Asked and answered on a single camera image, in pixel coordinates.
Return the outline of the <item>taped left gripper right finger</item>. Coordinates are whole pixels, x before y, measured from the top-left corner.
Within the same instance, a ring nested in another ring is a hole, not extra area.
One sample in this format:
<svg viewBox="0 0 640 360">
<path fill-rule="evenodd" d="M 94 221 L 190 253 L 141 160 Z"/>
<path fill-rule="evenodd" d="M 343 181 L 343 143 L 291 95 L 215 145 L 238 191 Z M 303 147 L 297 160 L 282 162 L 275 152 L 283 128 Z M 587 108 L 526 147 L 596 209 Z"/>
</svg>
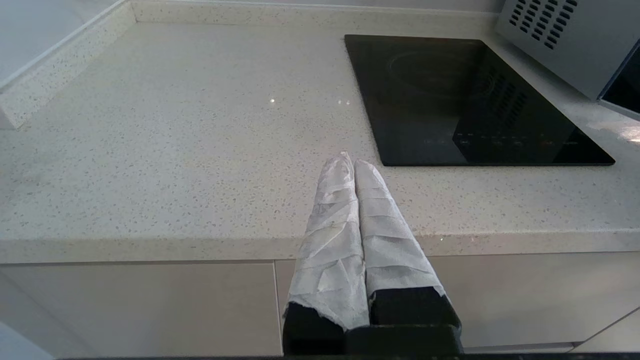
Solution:
<svg viewBox="0 0 640 360">
<path fill-rule="evenodd" d="M 371 322 L 460 328 L 444 286 L 380 172 L 362 160 L 354 170 Z"/>
</svg>

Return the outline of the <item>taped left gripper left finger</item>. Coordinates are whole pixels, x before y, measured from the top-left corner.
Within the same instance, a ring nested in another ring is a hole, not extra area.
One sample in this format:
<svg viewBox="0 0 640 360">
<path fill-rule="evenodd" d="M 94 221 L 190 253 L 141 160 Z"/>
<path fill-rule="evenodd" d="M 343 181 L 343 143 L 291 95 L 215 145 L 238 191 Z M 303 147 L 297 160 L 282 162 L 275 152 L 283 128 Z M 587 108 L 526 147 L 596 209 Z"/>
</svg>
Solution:
<svg viewBox="0 0 640 360">
<path fill-rule="evenodd" d="M 355 169 L 347 152 L 320 172 L 282 328 L 286 356 L 345 353 L 347 334 L 370 325 Z"/>
</svg>

